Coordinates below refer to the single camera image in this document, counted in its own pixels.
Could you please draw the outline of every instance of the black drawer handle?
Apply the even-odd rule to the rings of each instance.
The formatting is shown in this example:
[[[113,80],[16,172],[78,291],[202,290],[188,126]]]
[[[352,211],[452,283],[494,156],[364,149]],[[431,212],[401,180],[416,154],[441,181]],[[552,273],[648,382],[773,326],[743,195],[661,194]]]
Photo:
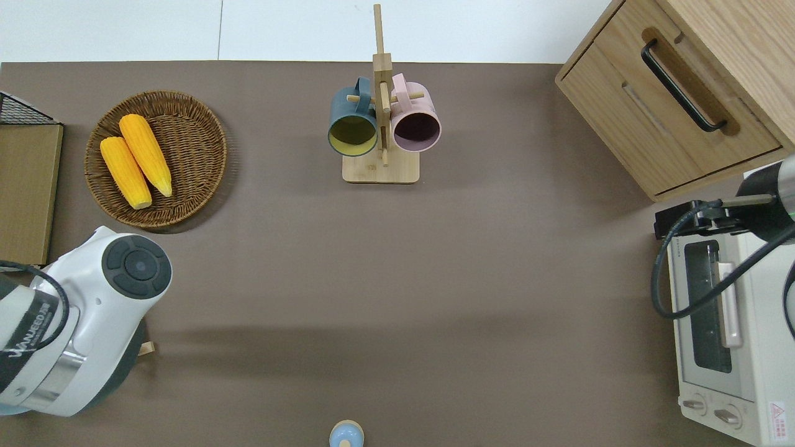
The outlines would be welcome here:
[[[688,98],[681,88],[677,85],[677,83],[673,82],[671,76],[668,76],[668,73],[662,68],[662,66],[654,59],[654,56],[651,54],[651,49],[657,44],[657,39],[652,39],[651,42],[646,44],[643,47],[643,51],[641,51],[641,58],[643,62],[646,63],[646,67],[649,67],[652,73],[660,80],[660,83],[665,87],[665,90],[668,90],[668,93],[673,96],[673,98],[679,103],[680,106],[684,109],[685,112],[690,116],[690,118],[696,123],[696,125],[703,130],[704,132],[714,132],[721,127],[726,125],[726,120],[724,119],[717,124],[712,124],[709,122],[701,112],[696,108],[696,106],[692,103],[690,98]]]

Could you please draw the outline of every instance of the wooden mug rack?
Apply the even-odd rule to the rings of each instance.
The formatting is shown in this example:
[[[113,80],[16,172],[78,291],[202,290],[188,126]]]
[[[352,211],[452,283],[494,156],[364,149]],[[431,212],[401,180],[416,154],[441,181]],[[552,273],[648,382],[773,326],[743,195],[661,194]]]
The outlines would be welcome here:
[[[392,55],[384,52],[384,36],[381,24],[381,5],[374,6],[375,12],[375,46],[373,55],[373,80],[375,94],[375,118],[378,126],[377,147],[360,157],[343,157],[343,179],[350,183],[416,183],[420,180],[420,154],[401,150],[393,144],[392,126],[390,124],[391,103],[397,98],[391,97]],[[411,99],[421,98],[422,93],[412,94]],[[358,101],[359,97],[349,95],[349,101]]]

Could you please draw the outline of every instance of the mug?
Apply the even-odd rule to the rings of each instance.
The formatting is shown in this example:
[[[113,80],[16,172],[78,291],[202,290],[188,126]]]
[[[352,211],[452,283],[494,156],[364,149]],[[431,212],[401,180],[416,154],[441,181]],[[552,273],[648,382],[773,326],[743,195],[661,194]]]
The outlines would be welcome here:
[[[416,82],[406,82],[403,73],[392,76],[392,96],[397,102],[391,104],[392,135],[397,147],[409,152],[428,150],[439,141],[441,125],[436,116],[428,89]],[[411,99],[412,93],[423,97]]]
[[[358,96],[359,101],[348,101],[348,95]],[[332,99],[328,143],[346,157],[367,154],[378,140],[375,106],[370,97],[370,80],[359,77],[355,87],[343,88]]]

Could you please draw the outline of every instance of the yellow corn cob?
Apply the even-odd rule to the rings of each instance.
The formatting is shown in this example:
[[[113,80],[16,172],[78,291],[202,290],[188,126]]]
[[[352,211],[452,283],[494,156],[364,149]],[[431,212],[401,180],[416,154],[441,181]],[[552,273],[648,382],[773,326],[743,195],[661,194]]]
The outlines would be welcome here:
[[[118,126],[146,178],[161,194],[170,197],[171,172],[146,118],[136,114],[124,115]]]
[[[138,168],[124,138],[105,138],[99,143],[99,152],[102,153],[102,158],[111,171],[119,191],[127,199],[127,203],[133,209],[150,206],[152,194],[149,192],[149,186],[141,175],[141,169]]]

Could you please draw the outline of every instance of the round woven tray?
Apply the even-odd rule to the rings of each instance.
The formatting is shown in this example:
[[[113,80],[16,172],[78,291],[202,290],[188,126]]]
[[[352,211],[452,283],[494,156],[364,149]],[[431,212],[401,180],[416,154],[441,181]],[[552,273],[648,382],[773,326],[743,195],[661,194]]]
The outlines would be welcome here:
[[[154,187],[152,205],[132,209],[108,171],[99,143],[121,137],[118,121],[135,113],[146,118],[171,171],[173,194]],[[147,91],[122,101],[99,120],[86,147],[88,188],[100,207],[114,219],[140,228],[174,225],[198,212],[212,197],[227,165],[227,137],[204,104],[178,91]]]

